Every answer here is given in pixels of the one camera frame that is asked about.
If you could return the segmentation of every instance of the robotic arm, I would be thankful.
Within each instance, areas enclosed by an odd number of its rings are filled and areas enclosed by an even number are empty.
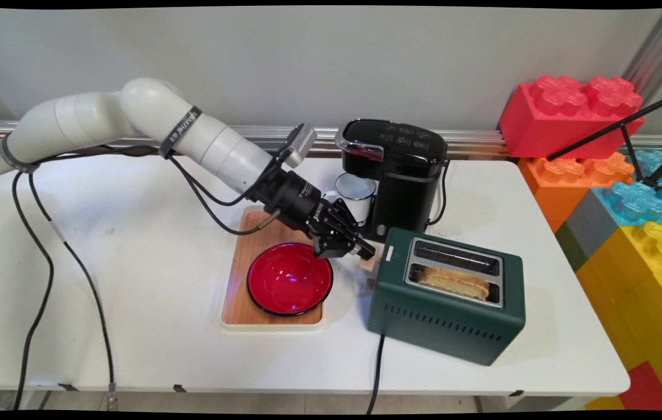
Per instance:
[[[178,90],[156,79],[134,79],[120,92],[82,93],[51,99],[30,109],[0,142],[0,175],[64,152],[85,149],[144,134],[213,173],[231,189],[243,193],[264,172],[272,156],[219,120],[200,114]],[[311,143],[310,129],[293,131]],[[296,166],[302,155],[288,160]],[[320,191],[293,171],[279,168],[264,176],[246,198],[279,212],[278,220],[313,239],[320,258],[358,253],[368,260],[375,248],[363,241],[342,200],[328,202]]]

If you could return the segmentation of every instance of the white mug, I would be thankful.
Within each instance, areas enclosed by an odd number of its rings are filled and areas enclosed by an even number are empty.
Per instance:
[[[334,202],[340,198],[352,212],[352,216],[359,226],[365,225],[370,213],[370,204],[377,188],[375,181],[368,178],[359,178],[351,173],[342,173],[336,178],[336,191],[323,194],[323,198]]]

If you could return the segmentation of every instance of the wooden cutting board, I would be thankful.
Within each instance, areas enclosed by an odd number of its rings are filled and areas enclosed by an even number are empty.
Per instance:
[[[251,229],[269,215],[259,205],[250,205],[243,212],[240,230]],[[298,242],[312,245],[312,241],[298,230],[291,230],[278,221],[269,223],[260,231],[237,238],[232,260],[227,293],[222,306],[222,325],[228,330],[316,330],[323,320],[323,304],[301,316],[283,317],[265,313],[248,295],[248,270],[262,252],[274,245]]]

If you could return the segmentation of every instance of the black coffee maker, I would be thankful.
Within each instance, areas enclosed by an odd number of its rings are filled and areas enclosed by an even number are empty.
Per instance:
[[[379,181],[362,236],[385,242],[391,227],[424,232],[447,155],[440,135],[384,120],[354,120],[336,133],[344,170]]]

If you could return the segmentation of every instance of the toaster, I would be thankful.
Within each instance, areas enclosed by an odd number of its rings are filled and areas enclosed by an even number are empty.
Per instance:
[[[463,271],[488,282],[478,299],[419,283],[426,267]],[[523,260],[405,229],[390,229],[367,329],[386,337],[491,365],[525,326]]]

